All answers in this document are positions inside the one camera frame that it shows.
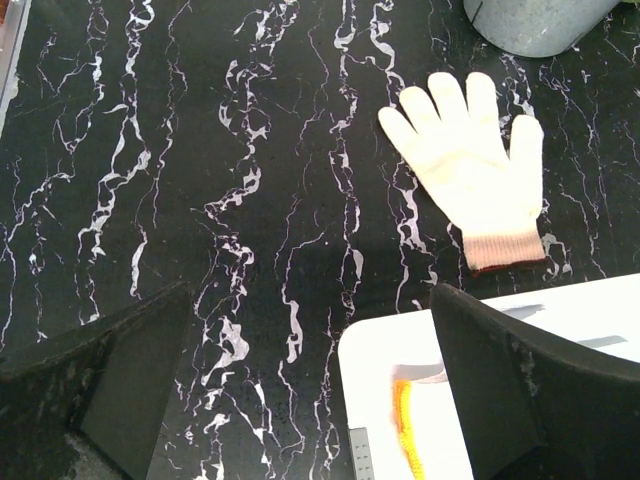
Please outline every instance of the marble tabletop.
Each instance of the marble tabletop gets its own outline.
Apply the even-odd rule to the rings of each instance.
[[[0,140],[0,349],[187,280],[149,478],[351,479],[349,324],[426,308],[436,282],[486,298],[640,271],[639,64],[632,5],[524,60],[461,0],[33,0]],[[380,130],[439,70],[493,77],[505,137],[541,120],[545,265],[472,277]]]

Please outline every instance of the white tray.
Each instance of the white tray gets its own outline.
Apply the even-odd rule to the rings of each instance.
[[[527,323],[610,355],[640,363],[640,274],[486,300]],[[429,310],[364,320],[338,345],[357,480],[413,480],[392,415],[395,376],[442,371]],[[472,480],[449,383],[429,387],[429,480]]]

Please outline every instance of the gray strip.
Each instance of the gray strip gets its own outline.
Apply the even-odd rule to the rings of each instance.
[[[353,428],[349,430],[349,441],[356,480],[375,480],[367,429]]]

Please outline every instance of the glove cuff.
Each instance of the glove cuff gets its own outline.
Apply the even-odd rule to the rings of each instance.
[[[524,228],[498,233],[462,232],[462,243],[469,268],[478,273],[545,259],[535,220]]]

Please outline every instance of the yellow object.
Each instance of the yellow object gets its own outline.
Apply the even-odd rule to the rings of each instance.
[[[398,438],[402,449],[409,461],[409,467],[415,480],[425,480],[424,467],[418,456],[413,427],[411,425],[411,382],[408,380],[396,380],[393,384],[393,409],[398,428]]]

